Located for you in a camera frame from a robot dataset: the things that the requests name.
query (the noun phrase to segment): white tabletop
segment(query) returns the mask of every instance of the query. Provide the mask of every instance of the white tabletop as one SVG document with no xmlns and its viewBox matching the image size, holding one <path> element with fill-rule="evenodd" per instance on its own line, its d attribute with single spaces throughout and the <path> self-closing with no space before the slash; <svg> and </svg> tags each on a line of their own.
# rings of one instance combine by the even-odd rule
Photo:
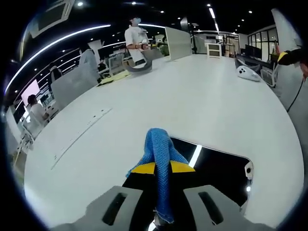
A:
<svg viewBox="0 0 308 231">
<path fill-rule="evenodd" d="M 235 70 L 231 58 L 163 58 L 144 76 L 81 95 L 47 125 L 27 156 L 25 194 L 34 211 L 50 227 L 76 221 L 92 200 L 124 182 L 143 155 L 146 132 L 160 127 L 172 136 L 249 158 L 254 177 L 245 217 L 276 227 L 302 191 L 299 140 L 266 83 L 238 78 Z M 112 110 L 51 170 L 54 137 L 70 130 L 72 118 L 99 107 Z"/>
</svg>

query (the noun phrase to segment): black cable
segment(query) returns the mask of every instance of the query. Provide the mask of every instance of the black cable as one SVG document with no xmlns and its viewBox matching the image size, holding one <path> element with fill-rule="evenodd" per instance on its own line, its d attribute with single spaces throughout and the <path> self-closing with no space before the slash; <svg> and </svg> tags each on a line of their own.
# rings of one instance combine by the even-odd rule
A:
<svg viewBox="0 0 308 231">
<path fill-rule="evenodd" d="M 300 87 L 299 87 L 299 89 L 298 89 L 297 95 L 295 96 L 295 98 L 294 98 L 293 102 L 292 102 L 292 103 L 291 103 L 291 105 L 289 106 L 289 108 L 288 108 L 287 112 L 289 112 L 290 108 L 291 108 L 291 107 L 292 107 L 292 105 L 294 104 L 294 102 L 295 102 L 295 100 L 296 100 L 296 98 L 297 98 L 297 96 L 298 96 L 298 94 L 299 94 L 300 90 L 302 89 L 303 82 L 304 82 L 304 79 L 302 80 L 302 83 L 301 83 L 301 85 L 300 85 Z"/>
</svg>

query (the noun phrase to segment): blue cloth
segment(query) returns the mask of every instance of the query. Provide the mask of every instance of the blue cloth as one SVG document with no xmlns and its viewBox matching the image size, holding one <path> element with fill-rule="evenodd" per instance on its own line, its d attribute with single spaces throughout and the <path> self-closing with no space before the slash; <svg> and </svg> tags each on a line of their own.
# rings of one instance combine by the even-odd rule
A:
<svg viewBox="0 0 308 231">
<path fill-rule="evenodd" d="M 155 162 L 158 180 L 156 211 L 160 218 L 168 223 L 173 223 L 174 219 L 169 204 L 168 165 L 170 160 L 188 164 L 187 160 L 174 148 L 172 140 L 165 130 L 151 128 L 145 138 L 144 155 L 135 167 Z"/>
</svg>

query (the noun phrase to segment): ceiling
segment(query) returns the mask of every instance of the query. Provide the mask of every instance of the ceiling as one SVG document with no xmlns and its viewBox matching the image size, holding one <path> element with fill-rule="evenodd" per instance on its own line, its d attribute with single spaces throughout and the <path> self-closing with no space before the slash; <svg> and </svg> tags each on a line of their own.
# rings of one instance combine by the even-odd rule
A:
<svg viewBox="0 0 308 231">
<path fill-rule="evenodd" d="M 82 7 L 78 7 L 77 3 L 83 2 Z M 44 7 L 53 1 L 45 2 L 45 5 L 35 8 L 35 12 L 43 11 Z M 8 79 L 16 73 L 22 64 L 28 60 L 33 54 L 39 51 L 49 43 L 70 33 L 105 24 L 111 24 L 111 27 L 93 30 L 74 36 L 70 39 L 62 41 L 51 47 L 39 58 L 31 62 L 17 76 L 10 86 L 7 94 L 8 103 L 11 103 L 17 96 L 23 86 L 43 67 L 51 61 L 64 55 L 66 52 L 72 51 L 79 47 L 82 43 L 90 42 L 91 39 L 101 39 L 105 41 L 105 45 L 124 41 L 124 31 L 128 28 L 128 21 L 131 15 L 138 15 L 142 19 L 142 23 L 152 25 L 169 26 L 180 29 L 180 19 L 188 18 L 189 23 L 196 23 L 196 29 L 200 30 L 216 30 L 214 20 L 208 10 L 207 4 L 211 4 L 216 21 L 220 31 L 250 34 L 263 27 L 274 24 L 271 15 L 272 5 L 268 5 L 265 0 L 251 1 L 223 1 L 223 0 L 182 0 L 162 1 L 162 0 L 136 0 L 136 4 L 132 5 L 131 1 L 119 0 L 77 0 L 73 7 L 68 20 L 60 23 L 47 31 L 43 32 L 36 38 L 30 38 L 26 45 L 22 60 L 18 60 L 17 52 L 10 59 L 16 60 L 16 63 L 10 63 L 6 76 Z M 158 32 L 163 33 L 161 28 L 147 27 L 148 37 L 156 35 Z M 79 55 L 78 51 L 63 58 L 63 61 L 57 62 L 60 65 L 73 57 Z M 63 66 L 70 66 L 73 63 L 67 63 Z M 48 70 L 42 72 L 36 78 L 38 81 L 48 73 Z"/>
</svg>

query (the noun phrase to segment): white partition panel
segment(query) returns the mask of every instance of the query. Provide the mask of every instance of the white partition panel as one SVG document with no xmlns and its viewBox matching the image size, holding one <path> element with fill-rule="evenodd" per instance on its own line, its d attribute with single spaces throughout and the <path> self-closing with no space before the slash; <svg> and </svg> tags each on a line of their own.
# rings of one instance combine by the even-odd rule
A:
<svg viewBox="0 0 308 231">
<path fill-rule="evenodd" d="M 192 54 L 191 36 L 189 33 L 166 27 L 171 60 L 176 60 Z"/>
</svg>

